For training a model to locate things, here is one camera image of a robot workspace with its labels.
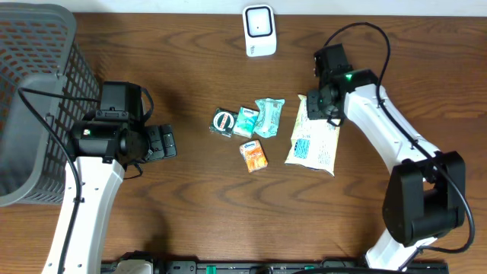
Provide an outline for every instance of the white wall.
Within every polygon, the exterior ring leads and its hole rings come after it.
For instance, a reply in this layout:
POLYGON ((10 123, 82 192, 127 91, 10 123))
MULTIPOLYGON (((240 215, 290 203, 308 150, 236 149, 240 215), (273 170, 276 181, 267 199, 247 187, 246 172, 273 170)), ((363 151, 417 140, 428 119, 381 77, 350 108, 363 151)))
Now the white wall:
POLYGON ((239 14, 266 3, 276 14, 487 16, 487 0, 0 0, 52 3, 70 11, 239 14))

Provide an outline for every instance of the wet wipes package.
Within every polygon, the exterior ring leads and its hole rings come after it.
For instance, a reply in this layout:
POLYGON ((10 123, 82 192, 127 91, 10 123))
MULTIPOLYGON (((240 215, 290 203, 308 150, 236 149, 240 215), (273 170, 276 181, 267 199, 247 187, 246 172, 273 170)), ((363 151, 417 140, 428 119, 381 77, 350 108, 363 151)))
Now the wet wipes package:
POLYGON ((292 131, 291 149, 285 163, 325 170, 334 176, 340 128, 330 125, 325 119, 310 120, 307 116, 307 98, 304 95, 298 96, 301 103, 292 131))
POLYGON ((275 100, 271 98, 256 100, 260 112, 253 131, 263 138, 276 136, 284 102, 284 99, 275 100))
POLYGON ((253 127, 256 124, 258 115, 259 111, 241 107, 240 112, 238 113, 237 123, 234 127, 234 134, 252 138, 253 127))

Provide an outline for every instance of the teal snack package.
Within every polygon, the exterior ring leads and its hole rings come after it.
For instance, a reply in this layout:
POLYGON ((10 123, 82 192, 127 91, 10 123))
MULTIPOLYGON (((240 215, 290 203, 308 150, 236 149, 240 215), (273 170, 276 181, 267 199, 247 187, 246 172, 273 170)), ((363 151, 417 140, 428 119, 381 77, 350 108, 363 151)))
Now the teal snack package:
POLYGON ((256 100, 260 112, 253 131, 263 138, 276 136, 284 102, 284 99, 271 98, 256 100))
POLYGON ((259 111, 241 107, 240 112, 238 113, 237 122, 234 126, 234 134, 252 138, 253 127, 256 125, 258 115, 259 111))

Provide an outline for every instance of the orange snack package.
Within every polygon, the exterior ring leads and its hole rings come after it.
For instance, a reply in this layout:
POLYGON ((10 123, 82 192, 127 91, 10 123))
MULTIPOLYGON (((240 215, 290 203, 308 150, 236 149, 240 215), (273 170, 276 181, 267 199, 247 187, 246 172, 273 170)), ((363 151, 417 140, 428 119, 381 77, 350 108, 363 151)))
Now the orange snack package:
POLYGON ((250 172, 267 167, 267 159, 260 146, 259 140, 250 141, 240 146, 240 153, 247 163, 247 169, 250 172))

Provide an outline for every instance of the white package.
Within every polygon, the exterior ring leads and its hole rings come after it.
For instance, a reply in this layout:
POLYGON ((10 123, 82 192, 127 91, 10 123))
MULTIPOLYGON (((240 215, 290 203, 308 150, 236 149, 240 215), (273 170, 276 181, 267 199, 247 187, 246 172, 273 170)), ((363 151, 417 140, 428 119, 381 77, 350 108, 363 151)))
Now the white package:
POLYGON ((298 96, 301 102, 285 164, 300 164, 335 176, 333 171, 340 128, 330 125, 325 119, 310 120, 306 96, 298 96))

